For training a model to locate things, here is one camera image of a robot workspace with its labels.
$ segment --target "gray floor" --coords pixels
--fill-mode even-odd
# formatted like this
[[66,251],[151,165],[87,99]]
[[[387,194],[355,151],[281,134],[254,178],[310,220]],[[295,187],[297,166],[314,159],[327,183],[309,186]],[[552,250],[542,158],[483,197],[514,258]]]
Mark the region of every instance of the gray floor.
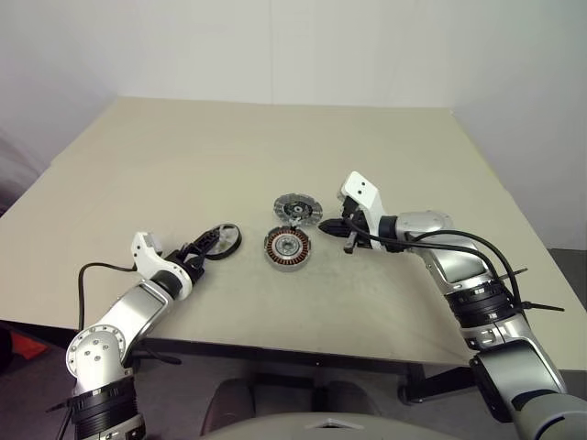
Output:
[[[584,252],[553,250],[552,255],[581,298],[586,297],[587,267]],[[320,375],[324,381],[348,380],[368,392],[382,414],[427,426],[463,439],[514,439],[511,424],[493,420],[479,393],[472,392],[407,407],[395,396],[399,378],[393,375],[332,368],[304,368],[284,364],[259,364],[219,357],[181,356],[183,365],[143,363],[137,375],[138,404],[144,413],[149,438],[179,440],[197,438],[205,409],[216,386],[225,379],[246,377],[251,371],[289,375]],[[437,373],[439,368],[427,368]],[[585,374],[565,373],[570,392],[587,397]],[[0,438],[27,440],[52,438],[62,412],[45,410],[66,397],[73,385],[63,365],[63,351],[52,349],[30,362],[16,363],[0,376]],[[263,387],[260,413],[293,411],[308,405],[306,391]],[[65,438],[73,438],[72,429]]]

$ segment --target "red object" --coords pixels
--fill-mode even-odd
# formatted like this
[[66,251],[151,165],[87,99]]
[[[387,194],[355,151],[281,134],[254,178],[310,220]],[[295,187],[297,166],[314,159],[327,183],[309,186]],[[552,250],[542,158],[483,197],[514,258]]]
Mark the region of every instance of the red object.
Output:
[[28,337],[14,332],[10,332],[10,335],[12,336],[12,351],[18,353],[26,360],[35,358],[49,349],[47,346],[44,346],[40,342],[33,341]]

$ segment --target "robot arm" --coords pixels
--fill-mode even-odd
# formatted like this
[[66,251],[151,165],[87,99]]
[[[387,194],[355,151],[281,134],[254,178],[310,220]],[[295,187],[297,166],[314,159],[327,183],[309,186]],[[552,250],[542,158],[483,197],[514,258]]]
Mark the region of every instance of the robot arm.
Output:
[[575,435],[569,438],[587,435],[587,402],[566,394],[558,370],[494,269],[471,253],[446,249],[477,250],[473,241],[446,234],[415,242],[424,233],[451,229],[448,215],[426,211],[389,216],[377,187],[356,171],[343,183],[340,196],[343,218],[326,220],[320,229],[348,237],[347,253],[359,245],[406,250],[422,258],[459,321],[467,346],[478,352],[470,364],[493,417],[514,421],[523,439],[561,438],[561,432]]
[[66,352],[67,368],[77,379],[67,402],[76,439],[145,437],[133,371],[125,367],[128,355],[178,301],[190,295],[204,274],[205,255],[218,243],[220,231],[222,226],[207,231],[166,258],[161,257],[155,236],[135,234],[131,252],[142,280],[97,323],[84,328]]

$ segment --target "beige tabletop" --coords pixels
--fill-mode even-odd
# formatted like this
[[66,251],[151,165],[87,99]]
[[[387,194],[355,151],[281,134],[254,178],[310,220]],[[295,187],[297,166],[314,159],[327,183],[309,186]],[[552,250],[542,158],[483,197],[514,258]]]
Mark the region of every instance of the beige tabletop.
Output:
[[[380,188],[389,215],[438,209],[492,241],[519,277],[560,369],[587,369],[587,315],[510,194],[449,110],[221,104],[121,98],[56,158],[0,219],[0,319],[75,327],[78,269],[132,265],[138,230],[165,250],[220,223],[240,226],[236,254],[209,261],[192,295],[154,336],[368,358],[464,364],[473,355],[415,255],[358,249],[305,232],[308,264],[272,268],[263,238],[273,201],[307,193],[339,216],[350,171]],[[90,269],[86,323],[138,280]]]

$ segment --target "white wall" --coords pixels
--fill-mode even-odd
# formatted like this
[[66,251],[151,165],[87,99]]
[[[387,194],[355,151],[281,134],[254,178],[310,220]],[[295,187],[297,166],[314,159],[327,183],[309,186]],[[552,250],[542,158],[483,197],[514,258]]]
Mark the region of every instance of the white wall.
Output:
[[585,41],[583,0],[4,0],[0,129],[47,166],[117,94],[447,106],[545,244],[586,248]]

